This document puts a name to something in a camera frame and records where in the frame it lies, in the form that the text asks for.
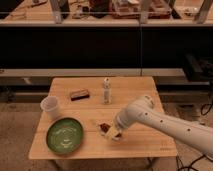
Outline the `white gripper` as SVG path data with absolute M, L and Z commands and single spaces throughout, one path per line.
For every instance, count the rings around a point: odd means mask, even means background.
M 114 125 L 118 130 L 123 131 L 130 127 L 130 120 L 126 115 L 116 115 Z M 105 136 L 109 139 L 120 138 L 122 134 L 116 128 L 114 126 L 110 127 Z

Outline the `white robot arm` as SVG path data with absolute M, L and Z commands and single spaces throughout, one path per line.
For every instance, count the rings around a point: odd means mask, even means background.
M 117 113 L 106 137 L 112 139 L 134 123 L 154 128 L 213 157 L 213 128 L 157 112 L 148 95 L 136 98 Z

